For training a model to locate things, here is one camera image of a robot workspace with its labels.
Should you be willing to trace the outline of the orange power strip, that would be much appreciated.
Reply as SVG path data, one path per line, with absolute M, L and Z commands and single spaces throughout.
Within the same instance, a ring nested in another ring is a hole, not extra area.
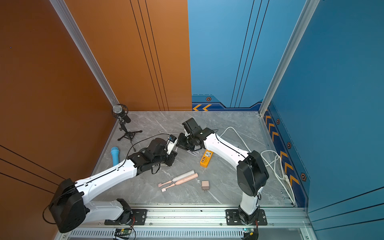
M 207 168 L 209 163 L 210 163 L 210 160 L 213 156 L 213 152 L 212 151 L 209 151 L 209 150 L 205 150 L 203 156 L 202 156 L 202 159 L 200 161 L 200 166 L 201 167 L 204 167 L 204 168 Z

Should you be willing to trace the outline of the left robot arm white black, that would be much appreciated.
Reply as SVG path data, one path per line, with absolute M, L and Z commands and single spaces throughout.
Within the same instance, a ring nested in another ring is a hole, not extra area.
M 121 163 L 94 176 L 62 181 L 48 205 L 54 225 L 60 233 L 68 233 L 83 223 L 106 221 L 118 225 L 131 224 L 133 211 L 124 199 L 94 202 L 101 193 L 146 171 L 156 174 L 154 167 L 172 166 L 177 152 L 173 150 L 177 137 L 155 138 L 150 145 L 128 156 Z

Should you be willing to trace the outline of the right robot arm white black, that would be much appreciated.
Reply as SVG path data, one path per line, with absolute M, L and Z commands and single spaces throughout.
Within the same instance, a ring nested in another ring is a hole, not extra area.
M 240 221 L 244 225 L 257 223 L 261 216 L 261 192 L 269 179 L 261 154 L 247 152 L 226 142 L 209 128 L 202 129 L 194 118 L 182 123 L 185 132 L 178 138 L 177 146 L 184 150 L 205 149 L 230 163 L 237 171 L 237 183 L 243 192 L 239 205 Z

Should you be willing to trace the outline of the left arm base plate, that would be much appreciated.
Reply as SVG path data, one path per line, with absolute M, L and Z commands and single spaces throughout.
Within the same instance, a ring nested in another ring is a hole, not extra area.
M 143 226 L 147 218 L 146 209 L 133 209 L 130 212 L 123 212 L 117 220 L 105 220 L 106 226 L 121 225 L 121 226 Z

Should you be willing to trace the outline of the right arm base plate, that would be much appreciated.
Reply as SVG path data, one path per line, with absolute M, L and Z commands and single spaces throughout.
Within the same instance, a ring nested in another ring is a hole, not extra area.
M 226 221 L 228 226 L 267 226 L 268 221 L 263 209 L 256 209 L 253 214 L 247 215 L 241 209 L 227 209 Z

